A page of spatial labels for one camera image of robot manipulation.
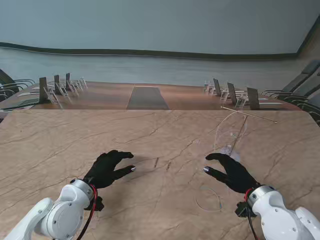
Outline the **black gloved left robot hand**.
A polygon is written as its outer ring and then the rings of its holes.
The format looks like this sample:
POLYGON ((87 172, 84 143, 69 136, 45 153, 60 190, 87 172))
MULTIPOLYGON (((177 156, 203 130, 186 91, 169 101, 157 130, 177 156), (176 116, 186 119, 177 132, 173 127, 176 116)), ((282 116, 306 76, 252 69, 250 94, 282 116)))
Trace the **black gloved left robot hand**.
POLYGON ((114 181, 119 180, 136 170, 134 165, 116 169, 117 164, 119 164, 121 160, 132 159, 133 157, 134 155, 131 152, 117 150, 102 153, 82 180, 88 185, 95 186, 96 189, 106 188, 114 181))

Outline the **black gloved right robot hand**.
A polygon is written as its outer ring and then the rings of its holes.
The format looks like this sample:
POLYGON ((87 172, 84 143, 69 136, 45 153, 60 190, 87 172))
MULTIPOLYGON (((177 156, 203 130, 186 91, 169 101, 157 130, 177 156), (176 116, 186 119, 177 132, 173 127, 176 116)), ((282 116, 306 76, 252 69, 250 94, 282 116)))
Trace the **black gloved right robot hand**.
POLYGON ((206 166, 203 171, 227 185, 234 192, 245 194, 248 190, 254 190, 261 186, 242 164, 227 154, 211 153, 205 159, 207 161, 218 161, 223 166, 225 173, 209 166, 206 166))

